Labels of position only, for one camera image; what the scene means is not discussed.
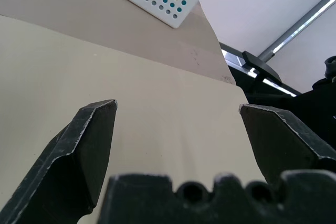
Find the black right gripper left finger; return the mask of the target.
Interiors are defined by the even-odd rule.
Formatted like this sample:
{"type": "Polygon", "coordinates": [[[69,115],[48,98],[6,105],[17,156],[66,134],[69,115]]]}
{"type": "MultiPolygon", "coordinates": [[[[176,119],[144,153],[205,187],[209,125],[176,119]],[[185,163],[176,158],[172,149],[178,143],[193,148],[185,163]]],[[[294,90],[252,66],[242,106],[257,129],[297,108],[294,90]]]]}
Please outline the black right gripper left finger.
{"type": "Polygon", "coordinates": [[[88,104],[45,147],[1,210],[1,223],[77,223],[97,206],[117,101],[88,104]]]}

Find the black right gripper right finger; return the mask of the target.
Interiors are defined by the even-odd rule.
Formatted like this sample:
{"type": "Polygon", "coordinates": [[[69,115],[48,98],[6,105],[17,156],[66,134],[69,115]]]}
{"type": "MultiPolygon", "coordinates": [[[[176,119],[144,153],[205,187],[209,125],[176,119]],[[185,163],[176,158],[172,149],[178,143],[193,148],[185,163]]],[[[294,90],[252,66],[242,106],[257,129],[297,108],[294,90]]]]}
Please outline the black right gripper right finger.
{"type": "Polygon", "coordinates": [[[242,104],[239,113],[266,182],[278,182],[286,170],[335,172],[335,149],[292,112],[271,106],[242,104]]]}

